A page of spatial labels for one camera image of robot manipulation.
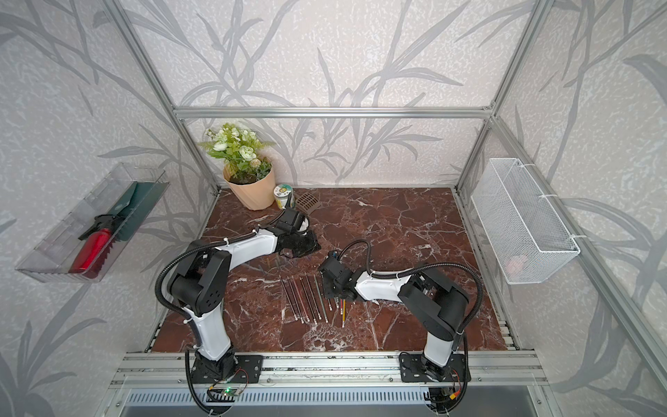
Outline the yellow pencil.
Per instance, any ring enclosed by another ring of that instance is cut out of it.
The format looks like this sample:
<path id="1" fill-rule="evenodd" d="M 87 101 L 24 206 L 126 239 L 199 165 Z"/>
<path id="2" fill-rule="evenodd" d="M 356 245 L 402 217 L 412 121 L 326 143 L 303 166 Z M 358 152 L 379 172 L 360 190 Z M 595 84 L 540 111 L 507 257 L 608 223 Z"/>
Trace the yellow pencil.
<path id="1" fill-rule="evenodd" d="M 340 302 L 340 314 L 341 314 L 341 328 L 345 328 L 346 319 L 347 319 L 347 301 L 342 300 Z"/>

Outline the black capped pencil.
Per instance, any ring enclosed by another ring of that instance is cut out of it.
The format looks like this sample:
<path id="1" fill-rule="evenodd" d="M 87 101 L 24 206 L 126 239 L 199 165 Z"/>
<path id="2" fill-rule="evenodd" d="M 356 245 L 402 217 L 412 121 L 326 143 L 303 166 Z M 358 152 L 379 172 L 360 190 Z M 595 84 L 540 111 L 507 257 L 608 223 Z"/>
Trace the black capped pencil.
<path id="1" fill-rule="evenodd" d="M 316 309 L 315 309 L 314 305 L 312 304 L 312 300 L 311 300 L 310 295 L 309 295 L 308 287 L 307 287 L 307 284 L 305 283 L 303 277 L 300 278 L 300 285 L 302 286 L 302 293 L 305 297 L 306 304 L 307 304 L 307 307 L 308 307 L 308 311 L 309 311 L 309 314 L 311 316 L 311 320 L 314 323 L 318 323 L 317 312 L 316 312 Z"/>

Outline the teal capped pencil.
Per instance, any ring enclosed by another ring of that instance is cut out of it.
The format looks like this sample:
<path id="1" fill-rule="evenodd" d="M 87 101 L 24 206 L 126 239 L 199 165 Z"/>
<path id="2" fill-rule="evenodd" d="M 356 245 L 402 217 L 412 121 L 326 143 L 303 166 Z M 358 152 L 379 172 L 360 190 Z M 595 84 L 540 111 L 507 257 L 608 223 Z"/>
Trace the teal capped pencil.
<path id="1" fill-rule="evenodd" d="M 316 295 L 317 295 L 319 303 L 321 305 L 321 312 L 322 312 L 322 315 L 324 317 L 325 323 L 329 323 L 328 314 L 327 314 L 327 307 L 326 307 L 326 304 L 324 302 L 323 295 L 321 293 L 321 286 L 318 283 L 317 276 L 314 276 L 314 285 L 315 285 L 315 288 L 316 288 L 316 291 L 315 291 Z"/>

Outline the blue capped pencil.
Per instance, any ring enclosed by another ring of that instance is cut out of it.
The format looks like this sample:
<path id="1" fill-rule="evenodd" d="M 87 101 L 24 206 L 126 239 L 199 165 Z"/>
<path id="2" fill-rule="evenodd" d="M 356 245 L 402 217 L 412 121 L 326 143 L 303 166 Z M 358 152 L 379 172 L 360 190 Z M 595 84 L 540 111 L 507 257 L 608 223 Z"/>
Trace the blue capped pencil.
<path id="1" fill-rule="evenodd" d="M 306 283 L 307 283 L 307 286 L 308 286 L 308 291 L 309 291 L 310 296 L 311 296 L 311 298 L 312 298 L 312 304 L 313 304 L 313 307 L 314 307 L 314 311 L 315 311 L 315 313 L 317 314 L 318 320 L 319 320 L 319 321 L 322 321 L 323 319 L 322 319 L 322 316 L 321 316 L 321 312 L 320 312 L 320 310 L 319 310 L 319 307 L 318 307 L 318 305 L 317 305 L 317 300 L 316 300 L 316 298 L 315 298 L 315 293 L 314 293 L 313 285 L 311 284 L 311 281 L 310 281 L 308 278 L 306 278 Z"/>

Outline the dark blue pencil thin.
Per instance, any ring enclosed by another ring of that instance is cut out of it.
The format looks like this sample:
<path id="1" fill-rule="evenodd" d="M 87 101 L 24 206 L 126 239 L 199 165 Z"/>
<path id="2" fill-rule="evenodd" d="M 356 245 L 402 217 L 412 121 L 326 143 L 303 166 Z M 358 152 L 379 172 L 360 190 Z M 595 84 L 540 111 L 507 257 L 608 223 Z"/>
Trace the dark blue pencil thin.
<path id="1" fill-rule="evenodd" d="M 281 279 L 281 286 L 283 288 L 283 291 L 284 291 L 286 299 L 287 299 L 287 304 L 292 311 L 292 314 L 295 318 L 295 321 L 300 321 L 300 316 L 299 316 L 298 310 L 295 307 L 295 304 L 293 303 L 291 293 L 289 291 L 289 286 L 288 286 L 288 284 L 286 284 L 286 282 L 283 279 Z"/>

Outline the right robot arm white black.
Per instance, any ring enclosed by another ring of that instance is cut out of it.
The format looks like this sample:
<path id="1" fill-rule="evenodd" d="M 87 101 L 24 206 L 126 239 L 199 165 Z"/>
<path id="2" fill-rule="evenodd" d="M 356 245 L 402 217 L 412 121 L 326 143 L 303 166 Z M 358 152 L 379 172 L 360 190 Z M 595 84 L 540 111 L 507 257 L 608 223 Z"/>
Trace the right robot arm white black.
<path id="1" fill-rule="evenodd" d="M 402 303 L 427 331 L 424 366 L 442 370 L 449 364 L 470 321 L 470 295 L 440 272 L 438 265 L 382 274 L 353 271 L 343 264 L 341 254 L 331 251 L 318 272 L 325 297 Z"/>

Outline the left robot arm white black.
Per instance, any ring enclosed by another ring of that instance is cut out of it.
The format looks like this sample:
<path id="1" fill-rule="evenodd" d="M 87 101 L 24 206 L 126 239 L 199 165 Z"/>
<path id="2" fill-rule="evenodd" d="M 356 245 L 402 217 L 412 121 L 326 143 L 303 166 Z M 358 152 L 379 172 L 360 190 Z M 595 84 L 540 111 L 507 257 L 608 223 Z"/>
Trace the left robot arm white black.
<path id="1" fill-rule="evenodd" d="M 285 208 L 246 235 L 215 243 L 193 241 L 159 273 L 156 300 L 189 323 L 197 340 L 196 354 L 205 363 L 221 367 L 234 357 L 223 321 L 229 273 L 255 258 L 283 251 L 300 258 L 320 248 L 307 215 Z"/>

